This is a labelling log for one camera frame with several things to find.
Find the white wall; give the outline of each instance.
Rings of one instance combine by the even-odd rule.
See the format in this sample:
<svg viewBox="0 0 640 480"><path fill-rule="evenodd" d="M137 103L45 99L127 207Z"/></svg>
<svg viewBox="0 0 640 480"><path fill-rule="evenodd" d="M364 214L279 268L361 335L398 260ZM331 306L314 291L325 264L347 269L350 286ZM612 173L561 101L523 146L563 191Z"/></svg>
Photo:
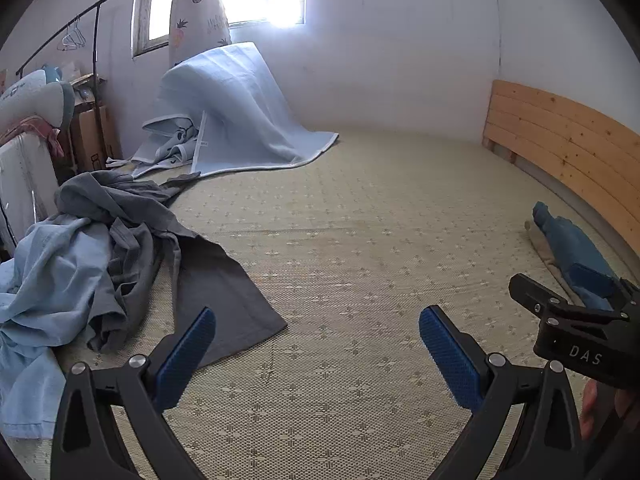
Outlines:
<svg viewBox="0 0 640 480"><path fill-rule="evenodd" d="M36 0L0 50L15 72L62 23L95 0ZM168 68L166 49L130 55L133 0L105 4L98 72L109 80L126 155L144 138L150 102ZM93 20L82 30L92 37ZM496 0L307 0L306 24L256 25L233 39L254 41L300 120L315 128L411 130L479 141L498 67ZM30 65L82 59L91 49L58 52Z"/></svg>
<svg viewBox="0 0 640 480"><path fill-rule="evenodd" d="M551 91L640 133L640 62L599 0L498 0L500 78Z"/></svg>

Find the headboard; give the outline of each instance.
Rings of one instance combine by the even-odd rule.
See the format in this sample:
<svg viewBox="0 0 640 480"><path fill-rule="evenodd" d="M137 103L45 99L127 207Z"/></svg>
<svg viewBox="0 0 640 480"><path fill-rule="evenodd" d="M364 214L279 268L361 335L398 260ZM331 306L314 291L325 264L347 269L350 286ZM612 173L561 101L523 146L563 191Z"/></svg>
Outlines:
<svg viewBox="0 0 640 480"><path fill-rule="evenodd" d="M496 80L483 143L558 179L640 254L640 136L633 130L571 99Z"/></svg>

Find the beige patterned mat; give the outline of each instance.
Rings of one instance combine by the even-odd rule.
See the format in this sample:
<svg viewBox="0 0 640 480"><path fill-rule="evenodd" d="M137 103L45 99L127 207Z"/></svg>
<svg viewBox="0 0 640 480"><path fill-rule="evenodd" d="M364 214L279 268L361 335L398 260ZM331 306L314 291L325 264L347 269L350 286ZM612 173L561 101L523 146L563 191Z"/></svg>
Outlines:
<svg viewBox="0 0 640 480"><path fill-rule="evenodd" d="M199 371L165 413L178 439L209 479L426 478L468 412L422 345L418 314L439 303L486 350L539 364L536 320L507 294L516 272L561 291L523 228L537 200L573 219L628 275L557 196L479 146L342 134L304 168L199 182L173 210L244 265L289 328ZM67 349L63 365L82 358L104 367L149 352L173 331L170 312L163 268L126 351ZM583 378L570 375L580 392ZM115 412L141 475L155 478ZM47 478L47 442L12 446L34 478Z"/></svg>

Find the pink cloth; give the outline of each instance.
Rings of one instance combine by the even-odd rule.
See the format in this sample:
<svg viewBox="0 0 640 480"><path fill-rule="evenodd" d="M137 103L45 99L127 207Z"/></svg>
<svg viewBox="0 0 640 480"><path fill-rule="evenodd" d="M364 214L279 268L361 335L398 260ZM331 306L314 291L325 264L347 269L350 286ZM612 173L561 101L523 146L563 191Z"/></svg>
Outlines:
<svg viewBox="0 0 640 480"><path fill-rule="evenodd" d="M4 134L0 134L0 146L4 146L11 139L20 134L37 134L47 141L47 146L51 156L64 157L65 153L62 151L62 147L58 142L59 132L60 130L51 126L42 117L32 115L21 120L16 126L9 128Z"/></svg>

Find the metal screw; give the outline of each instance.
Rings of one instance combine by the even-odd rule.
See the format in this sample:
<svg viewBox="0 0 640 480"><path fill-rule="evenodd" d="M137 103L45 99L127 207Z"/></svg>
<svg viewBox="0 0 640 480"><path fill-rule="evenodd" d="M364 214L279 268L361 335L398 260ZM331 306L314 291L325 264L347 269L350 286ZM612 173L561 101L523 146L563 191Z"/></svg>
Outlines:
<svg viewBox="0 0 640 480"><path fill-rule="evenodd" d="M560 361L551 361L549 363L549 368L551 368L556 374L561 374L564 371L564 366L562 366Z"/></svg>
<svg viewBox="0 0 640 480"><path fill-rule="evenodd" d="M84 363L76 363L71 367L71 373L73 375L80 375L85 370L86 370L86 364Z"/></svg>
<svg viewBox="0 0 640 480"><path fill-rule="evenodd" d="M507 364L507 359L504 358L504 355L502 354L491 354L489 356L489 362L493 365L493 366L504 366L505 364Z"/></svg>
<svg viewBox="0 0 640 480"><path fill-rule="evenodd" d="M146 357L142 354L134 355L131 359L129 359L129 366L131 368L140 368L146 363Z"/></svg>

